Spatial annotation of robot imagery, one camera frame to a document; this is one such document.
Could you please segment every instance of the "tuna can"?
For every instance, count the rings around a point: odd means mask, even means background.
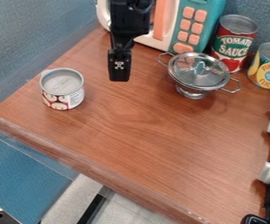
[[[257,35],[257,25],[248,17],[226,15],[221,17],[211,56],[221,60],[231,73],[238,72]]]
[[[270,89],[270,43],[259,47],[247,77],[257,86]]]
[[[52,109],[67,110],[80,105],[85,97],[83,76],[66,67],[43,71],[39,85],[43,102]]]

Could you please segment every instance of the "red can label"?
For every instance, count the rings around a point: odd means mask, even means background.
[[[245,64],[245,58],[256,33],[235,34],[219,26],[211,56],[221,60],[230,70],[236,73]]]

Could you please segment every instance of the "silver strainer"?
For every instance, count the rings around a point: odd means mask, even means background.
[[[169,60],[168,66],[161,60],[163,55],[159,56],[159,63],[168,67],[170,76],[176,82],[177,91],[191,99],[202,99],[210,91],[222,89],[229,93],[237,93],[240,88],[240,82],[230,77],[228,67],[221,61],[210,57],[204,53],[188,52],[174,56]],[[230,81],[238,83],[238,89],[229,90],[224,86]]]

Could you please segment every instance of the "microwave keypad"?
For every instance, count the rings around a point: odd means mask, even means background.
[[[180,42],[174,45],[175,52],[186,53],[194,51],[192,46],[197,46],[200,42],[200,34],[203,32],[203,22],[205,22],[207,14],[208,12],[206,10],[195,11],[192,7],[184,8],[184,19],[181,20],[181,30],[178,33],[178,40]]]

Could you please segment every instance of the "orange object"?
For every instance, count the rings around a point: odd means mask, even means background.
[[[195,34],[191,34],[189,36],[189,43],[193,46],[197,46],[198,43],[200,42],[200,36],[195,35]]]
[[[158,0],[156,13],[153,22],[153,37],[158,40],[163,40],[164,25],[165,25],[165,9],[168,0]]]
[[[177,53],[190,53],[194,51],[194,48],[191,45],[176,43],[174,45],[174,51]]]
[[[191,22],[187,19],[183,19],[180,24],[180,28],[184,31],[188,31],[190,29]]]
[[[186,31],[179,31],[179,33],[178,33],[178,39],[180,41],[183,41],[183,42],[187,41],[187,39],[188,39],[188,33]]]
[[[195,34],[201,34],[203,31],[203,25],[200,23],[193,23],[191,31]]]
[[[195,13],[195,20],[197,22],[203,23],[206,20],[207,14],[208,14],[208,12],[206,10],[198,10]]]
[[[184,12],[183,12],[183,16],[185,18],[192,18],[193,15],[195,13],[195,9],[194,8],[191,8],[191,7],[185,7],[184,8]]]

